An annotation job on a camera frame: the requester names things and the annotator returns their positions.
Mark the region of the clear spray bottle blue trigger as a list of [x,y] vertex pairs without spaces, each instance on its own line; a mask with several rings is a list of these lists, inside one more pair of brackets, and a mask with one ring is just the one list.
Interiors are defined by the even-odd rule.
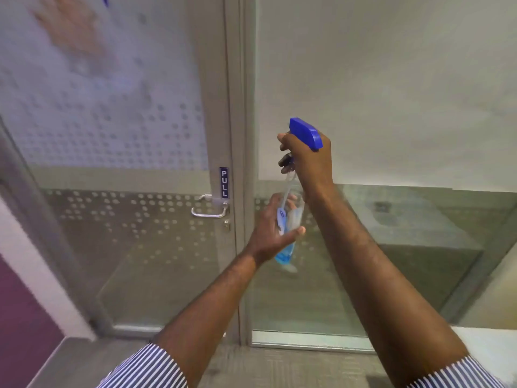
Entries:
[[[290,119],[289,132],[313,152],[318,152],[323,147],[322,138],[316,128],[298,117]],[[285,154],[279,165],[288,169],[286,189],[277,210],[277,227],[282,235],[301,226],[305,201],[302,185],[295,172],[292,153]],[[281,268],[289,273],[298,272],[292,263],[294,248],[295,243],[291,243],[275,256]]]

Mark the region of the person's right forearm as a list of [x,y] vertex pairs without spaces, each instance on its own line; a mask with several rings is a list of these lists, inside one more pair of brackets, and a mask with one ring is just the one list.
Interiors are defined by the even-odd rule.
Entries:
[[406,387],[469,356],[447,321],[384,254],[332,182],[304,182],[307,205],[387,376]]

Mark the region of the frosted dotted glass door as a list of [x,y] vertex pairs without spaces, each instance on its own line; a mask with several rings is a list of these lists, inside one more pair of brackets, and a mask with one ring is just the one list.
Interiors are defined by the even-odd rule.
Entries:
[[[97,334],[150,339],[226,268],[224,0],[0,0],[0,179]],[[231,222],[228,232],[223,222]]]

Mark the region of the person's left hand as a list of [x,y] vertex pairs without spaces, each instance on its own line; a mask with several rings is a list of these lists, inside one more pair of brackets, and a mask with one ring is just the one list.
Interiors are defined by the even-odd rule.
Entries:
[[261,211],[250,239],[243,250],[245,256],[253,258],[257,268],[273,259],[284,248],[293,244],[279,243],[281,234],[277,224],[277,210],[282,199],[283,195],[280,193],[271,196],[269,203]]

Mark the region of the grey aluminium door frame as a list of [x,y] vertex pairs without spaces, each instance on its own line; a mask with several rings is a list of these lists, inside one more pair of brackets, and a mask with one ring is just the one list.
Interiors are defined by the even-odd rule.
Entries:
[[257,176],[255,141],[256,0],[224,0],[230,144],[232,212],[236,251],[246,245],[254,226]]

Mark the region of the striped shirt sleeve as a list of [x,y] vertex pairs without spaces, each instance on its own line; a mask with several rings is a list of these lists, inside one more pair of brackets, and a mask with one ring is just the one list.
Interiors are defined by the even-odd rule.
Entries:
[[418,378],[406,388],[509,388],[472,356]]
[[96,388],[189,388],[177,362],[149,343],[114,368]]

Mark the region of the striped right shirt sleeve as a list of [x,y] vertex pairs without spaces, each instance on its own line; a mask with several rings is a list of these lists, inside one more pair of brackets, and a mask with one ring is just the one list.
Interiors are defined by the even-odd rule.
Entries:
[[509,388],[472,356],[418,378],[406,388]]

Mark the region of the person's right hand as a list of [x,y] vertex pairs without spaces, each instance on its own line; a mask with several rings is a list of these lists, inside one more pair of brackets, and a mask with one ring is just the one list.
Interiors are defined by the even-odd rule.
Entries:
[[318,150],[310,149],[299,140],[299,153],[295,162],[279,162],[282,173],[293,169],[301,181],[306,192],[318,191],[327,193],[334,189],[331,142],[330,139],[319,133],[323,147]]

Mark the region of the striped left shirt sleeve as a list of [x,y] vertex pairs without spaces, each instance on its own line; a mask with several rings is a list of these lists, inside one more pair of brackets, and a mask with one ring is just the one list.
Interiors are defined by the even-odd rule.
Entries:
[[177,362],[149,343],[114,368],[96,388],[189,388]]

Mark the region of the person's left forearm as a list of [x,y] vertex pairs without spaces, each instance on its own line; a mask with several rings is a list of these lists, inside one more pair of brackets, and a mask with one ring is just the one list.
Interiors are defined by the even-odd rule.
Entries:
[[197,388],[200,383],[262,264],[259,252],[243,250],[153,340],[176,362],[189,388]]

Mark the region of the frosted glass partition panel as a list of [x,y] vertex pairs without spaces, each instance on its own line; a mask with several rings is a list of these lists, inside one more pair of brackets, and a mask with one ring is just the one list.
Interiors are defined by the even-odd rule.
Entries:
[[517,331],[517,0],[245,0],[253,212],[276,135],[331,140],[333,181],[450,323]]

